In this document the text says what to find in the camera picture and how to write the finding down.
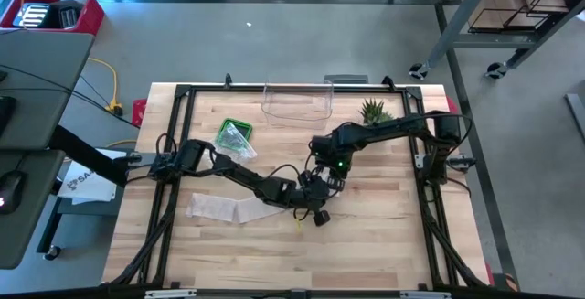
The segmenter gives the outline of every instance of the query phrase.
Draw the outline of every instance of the gray desk surface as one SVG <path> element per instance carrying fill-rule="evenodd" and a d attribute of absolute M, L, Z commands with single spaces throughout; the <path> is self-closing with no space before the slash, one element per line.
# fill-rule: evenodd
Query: gray desk surface
<path fill-rule="evenodd" d="M 44 149 L 69 94 L 58 91 L 7 91 L 11 88 L 59 89 L 3 65 L 21 69 L 73 89 L 87 60 L 93 35 L 18 31 L 0 35 L 0 95 L 17 99 L 15 113 L 0 136 L 0 149 Z"/>
<path fill-rule="evenodd" d="M 3 152 L 0 175 L 14 170 L 22 156 L 21 153 Z M 1 269 L 14 269 L 22 260 L 64 157 L 61 151 L 47 150 L 29 153 L 23 160 L 20 170 L 28 177 L 20 206 L 11 214 L 0 215 Z"/>

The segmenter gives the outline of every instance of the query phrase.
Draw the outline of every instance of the clear plastic bin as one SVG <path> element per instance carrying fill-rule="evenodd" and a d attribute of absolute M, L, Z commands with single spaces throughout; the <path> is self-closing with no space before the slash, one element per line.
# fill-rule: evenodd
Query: clear plastic bin
<path fill-rule="evenodd" d="M 271 125 L 324 129 L 333 110 L 333 83 L 266 82 L 262 111 Z"/>

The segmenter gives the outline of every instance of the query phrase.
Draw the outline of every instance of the butcher block tabletop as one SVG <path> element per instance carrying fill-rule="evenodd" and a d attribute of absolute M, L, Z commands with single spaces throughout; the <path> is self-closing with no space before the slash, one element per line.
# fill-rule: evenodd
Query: butcher block tabletop
<path fill-rule="evenodd" d="M 156 138 L 166 132 L 177 84 L 188 83 L 152 84 L 136 145 L 138 152 L 153 153 Z M 441 85 L 420 88 L 426 111 L 448 111 Z M 303 169 L 312 136 L 330 133 L 343 122 L 361 123 L 358 111 L 364 99 L 369 98 L 383 101 L 385 111 L 393 116 L 404 116 L 398 94 L 336 93 L 325 129 L 274 126 L 261 110 L 261 92 L 198 92 L 188 137 L 212 141 L 226 118 L 240 120 L 253 126 L 250 144 L 258 154 L 245 164 L 247 168 L 262 176 L 286 163 Z M 178 116 L 177 141 L 185 108 L 186 99 Z M 134 170 L 129 178 L 146 172 L 147 168 Z M 296 179 L 289 168 L 277 176 Z M 465 182 L 455 172 L 450 171 L 449 177 Z M 155 185 L 143 179 L 126 186 L 103 281 L 118 276 L 142 246 Z M 452 245 L 475 275 L 487 283 L 469 194 L 454 183 L 442 186 L 441 191 Z M 186 208 L 193 193 L 235 199 L 253 196 L 247 188 L 218 176 L 181 180 L 166 285 L 180 282 L 181 287 L 198 289 L 263 290 L 405 290 L 416 289 L 419 283 L 431 286 L 406 138 L 371 144 L 354 153 L 344 191 L 324 206 L 331 221 L 320 228 L 309 217 L 298 229 L 291 210 L 245 224 L 188 218 Z M 163 201 L 161 213 L 165 206 Z M 158 245 L 151 260 L 151 278 L 158 261 Z M 446 281 L 444 255 L 439 244 L 435 246 L 441 276 Z"/>

